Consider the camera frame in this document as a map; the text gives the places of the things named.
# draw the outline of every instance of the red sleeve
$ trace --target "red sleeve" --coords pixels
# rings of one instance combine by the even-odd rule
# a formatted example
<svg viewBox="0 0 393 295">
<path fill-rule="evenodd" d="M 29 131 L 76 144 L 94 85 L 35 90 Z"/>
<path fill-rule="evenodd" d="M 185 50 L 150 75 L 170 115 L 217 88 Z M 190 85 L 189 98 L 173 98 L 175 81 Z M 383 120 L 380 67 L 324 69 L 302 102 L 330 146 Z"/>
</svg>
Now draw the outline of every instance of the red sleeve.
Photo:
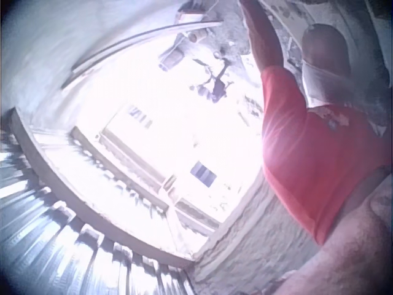
<svg viewBox="0 0 393 295">
<path fill-rule="evenodd" d="M 305 125 L 306 101 L 291 72 L 271 66 L 262 73 L 264 117 L 263 158 L 286 154 Z"/>
</svg>

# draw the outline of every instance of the raised arm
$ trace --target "raised arm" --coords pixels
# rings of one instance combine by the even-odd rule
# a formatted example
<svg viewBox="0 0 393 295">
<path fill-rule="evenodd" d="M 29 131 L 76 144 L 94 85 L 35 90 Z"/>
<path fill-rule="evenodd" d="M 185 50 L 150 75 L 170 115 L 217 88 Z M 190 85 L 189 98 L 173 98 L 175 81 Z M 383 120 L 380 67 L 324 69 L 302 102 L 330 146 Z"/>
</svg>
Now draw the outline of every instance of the raised arm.
<svg viewBox="0 0 393 295">
<path fill-rule="evenodd" d="M 239 0 L 249 30 L 252 54 L 259 71 L 284 66 L 280 41 L 258 0 Z"/>
</svg>

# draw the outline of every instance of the red shirt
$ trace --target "red shirt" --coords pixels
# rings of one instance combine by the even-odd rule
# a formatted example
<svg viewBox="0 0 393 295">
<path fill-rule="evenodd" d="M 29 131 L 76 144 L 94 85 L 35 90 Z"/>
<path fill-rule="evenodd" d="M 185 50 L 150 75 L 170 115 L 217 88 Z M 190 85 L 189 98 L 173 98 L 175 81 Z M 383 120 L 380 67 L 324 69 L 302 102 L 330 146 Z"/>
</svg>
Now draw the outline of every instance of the red shirt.
<svg viewBox="0 0 393 295">
<path fill-rule="evenodd" d="M 307 109 L 295 78 L 282 67 L 264 70 L 262 82 L 266 179 L 321 245 L 357 184 L 376 168 L 391 165 L 391 145 L 359 111 L 332 105 Z"/>
</svg>

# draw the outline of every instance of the rough wall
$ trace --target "rough wall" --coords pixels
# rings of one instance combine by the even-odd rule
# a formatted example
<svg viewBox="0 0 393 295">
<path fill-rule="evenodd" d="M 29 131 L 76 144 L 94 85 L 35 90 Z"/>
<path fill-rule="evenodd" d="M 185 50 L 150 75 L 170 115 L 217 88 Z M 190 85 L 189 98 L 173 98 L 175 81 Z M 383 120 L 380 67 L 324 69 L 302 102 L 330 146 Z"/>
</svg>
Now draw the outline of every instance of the rough wall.
<svg viewBox="0 0 393 295">
<path fill-rule="evenodd" d="M 287 213 L 265 180 L 229 231 L 190 271 L 199 295 L 230 295 L 263 289 L 300 268 L 317 245 Z"/>
<path fill-rule="evenodd" d="M 2 116 L 19 106 L 35 125 L 72 127 L 81 87 L 64 96 L 62 83 L 83 55 L 122 37 L 143 18 L 185 2 L 140 0 L 21 0 L 2 23 Z M 150 25 L 158 25 L 155 17 Z M 67 126 L 56 124 L 64 122 Z"/>
</svg>

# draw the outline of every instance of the bare skin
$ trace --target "bare skin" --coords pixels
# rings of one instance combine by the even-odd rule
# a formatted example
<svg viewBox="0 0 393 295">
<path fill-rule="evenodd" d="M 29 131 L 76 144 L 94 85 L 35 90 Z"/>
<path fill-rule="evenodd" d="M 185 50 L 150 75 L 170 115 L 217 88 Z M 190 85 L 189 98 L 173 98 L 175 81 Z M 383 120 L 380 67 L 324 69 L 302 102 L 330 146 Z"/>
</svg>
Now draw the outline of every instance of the bare skin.
<svg viewBox="0 0 393 295">
<path fill-rule="evenodd" d="M 262 72 L 269 66 L 283 66 L 276 32 L 258 0 L 239 0 L 249 29 L 252 53 Z M 327 27 L 318 28 L 341 42 L 331 63 L 324 56 L 326 40 L 319 39 L 313 49 L 304 52 L 310 63 L 333 73 L 349 76 L 346 44 L 339 34 Z M 303 43 L 313 44 L 309 31 Z M 384 294 L 392 277 L 392 168 L 380 168 L 364 179 L 348 197 L 338 215 L 326 244 L 300 270 L 291 275 L 275 295 L 355 295 Z"/>
</svg>

